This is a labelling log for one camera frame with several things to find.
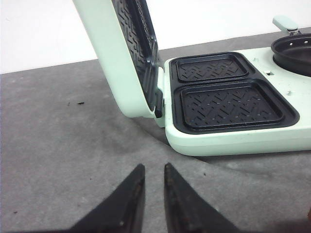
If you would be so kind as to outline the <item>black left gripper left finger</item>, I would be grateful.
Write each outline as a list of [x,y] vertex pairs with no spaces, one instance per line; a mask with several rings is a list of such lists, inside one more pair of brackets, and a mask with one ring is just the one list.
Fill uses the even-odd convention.
[[145,206],[145,167],[138,164],[121,184],[70,229],[75,233],[140,233]]

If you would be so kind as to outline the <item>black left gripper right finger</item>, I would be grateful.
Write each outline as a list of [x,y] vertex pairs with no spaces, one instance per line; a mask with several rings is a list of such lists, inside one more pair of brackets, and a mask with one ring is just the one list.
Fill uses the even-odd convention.
[[202,199],[171,163],[164,168],[164,203],[169,233],[239,233]]

